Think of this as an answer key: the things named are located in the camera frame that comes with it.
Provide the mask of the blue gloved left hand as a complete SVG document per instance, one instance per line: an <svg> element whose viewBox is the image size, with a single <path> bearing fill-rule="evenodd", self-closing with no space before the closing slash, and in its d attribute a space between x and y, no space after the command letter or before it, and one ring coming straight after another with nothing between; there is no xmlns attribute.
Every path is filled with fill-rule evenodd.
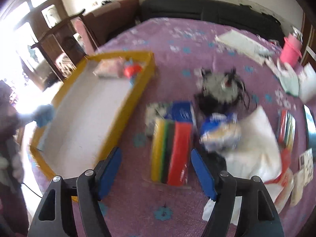
<svg viewBox="0 0 316 237"><path fill-rule="evenodd" d="M36 122L39 128L46 126L49 122L52 121L55 115L55 109L52 104L46 104L39 106L34 115L34 121Z"/></svg>

